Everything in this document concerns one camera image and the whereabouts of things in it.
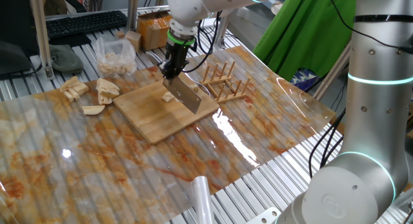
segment keyboard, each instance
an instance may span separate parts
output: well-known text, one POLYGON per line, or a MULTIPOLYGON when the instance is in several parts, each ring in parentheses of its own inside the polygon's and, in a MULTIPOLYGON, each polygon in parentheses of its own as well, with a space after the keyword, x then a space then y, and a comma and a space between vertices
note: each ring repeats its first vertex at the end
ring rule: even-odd
POLYGON ((47 21, 46 27, 48 36, 50 38, 57 38, 126 26, 126 23, 126 15, 121 11, 110 11, 47 21))

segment grooved aluminum surface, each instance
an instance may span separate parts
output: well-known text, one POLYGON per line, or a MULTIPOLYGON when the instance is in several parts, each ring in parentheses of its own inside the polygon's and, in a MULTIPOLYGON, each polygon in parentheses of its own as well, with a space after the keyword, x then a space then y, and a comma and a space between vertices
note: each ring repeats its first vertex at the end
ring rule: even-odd
MULTIPOLYGON (((156 10, 158 10, 158 8, 139 9, 138 14, 156 10)), ((210 31, 211 27, 206 28, 206 30, 207 32, 210 31)), ((87 34, 87 36, 93 44, 100 35, 114 35, 117 31, 118 29, 104 30, 87 34)), ((208 46, 206 37, 203 35, 201 35, 201 42, 203 45, 208 46)), ((225 44, 227 48, 242 45, 240 41, 232 36, 225 38, 225 44)), ((94 54, 92 46, 77 46, 73 47, 73 50, 85 66, 85 71, 77 75, 79 79, 85 82, 98 79, 96 55, 94 54)), ((152 51, 161 59, 165 58, 165 48, 152 51)), ((199 52, 200 50, 198 52, 189 50, 188 57, 198 56, 200 54, 199 52)), ((39 56, 31 57, 31 61, 34 68, 40 65, 39 56)), ((151 63, 141 50, 137 52, 136 63, 138 69, 153 66, 153 63, 151 63)), ((55 76, 55 80, 48 81, 44 72, 40 71, 36 75, 26 78, 0 81, 0 101, 8 101, 17 97, 59 88, 67 79, 74 76, 74 74, 56 72, 55 76)), ((215 223, 246 223, 270 207, 284 210, 296 196, 307 189, 310 181, 308 157, 322 134, 323 132, 320 132, 318 135, 307 139, 214 194, 212 196, 212 206, 214 209, 215 223)), ((331 145, 340 137, 341 135, 336 132, 331 145)), ((312 161, 314 171, 319 167, 322 151, 327 139, 326 137, 326 140, 322 142, 314 154, 314 160, 312 161)), ((339 148, 336 149, 333 156, 336 157, 338 152, 339 148)), ((176 216, 170 220, 169 223, 196 223, 196 215, 196 211, 190 209, 176 216)), ((406 214, 396 207, 390 207, 377 223, 401 223, 405 216, 406 214)))

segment wooden cutting board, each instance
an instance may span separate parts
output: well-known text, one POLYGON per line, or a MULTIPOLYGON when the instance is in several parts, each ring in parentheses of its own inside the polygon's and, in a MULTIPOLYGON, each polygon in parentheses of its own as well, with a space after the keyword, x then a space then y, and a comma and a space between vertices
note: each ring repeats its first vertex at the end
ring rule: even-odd
MULTIPOLYGON (((187 85, 194 84, 186 75, 179 76, 187 85)), ((201 89, 198 112, 193 114, 178 101, 163 101, 168 90, 162 81, 129 92, 114 99, 115 106, 151 144, 156 144, 187 126, 215 112, 219 105, 201 89)))

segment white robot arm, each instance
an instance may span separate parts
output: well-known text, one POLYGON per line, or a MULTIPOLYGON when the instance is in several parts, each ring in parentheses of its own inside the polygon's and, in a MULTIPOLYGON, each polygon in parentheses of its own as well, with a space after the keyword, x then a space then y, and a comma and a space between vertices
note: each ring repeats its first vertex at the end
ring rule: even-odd
MULTIPOLYGON (((194 41, 200 19, 259 1, 266 0, 168 0, 173 20, 159 66, 165 78, 185 67, 183 46, 194 41)), ((276 224, 373 224, 407 184, 413 0, 357 0, 354 30, 343 148, 276 224)))

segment blue object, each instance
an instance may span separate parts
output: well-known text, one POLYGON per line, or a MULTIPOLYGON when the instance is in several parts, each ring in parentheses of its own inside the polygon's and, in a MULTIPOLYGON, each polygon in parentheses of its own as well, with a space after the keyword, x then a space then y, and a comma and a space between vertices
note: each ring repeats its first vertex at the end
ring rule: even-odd
POLYGON ((318 76, 311 70, 302 68, 299 69, 296 74, 292 77, 290 83, 295 87, 298 87, 302 91, 310 88, 316 81, 318 76))

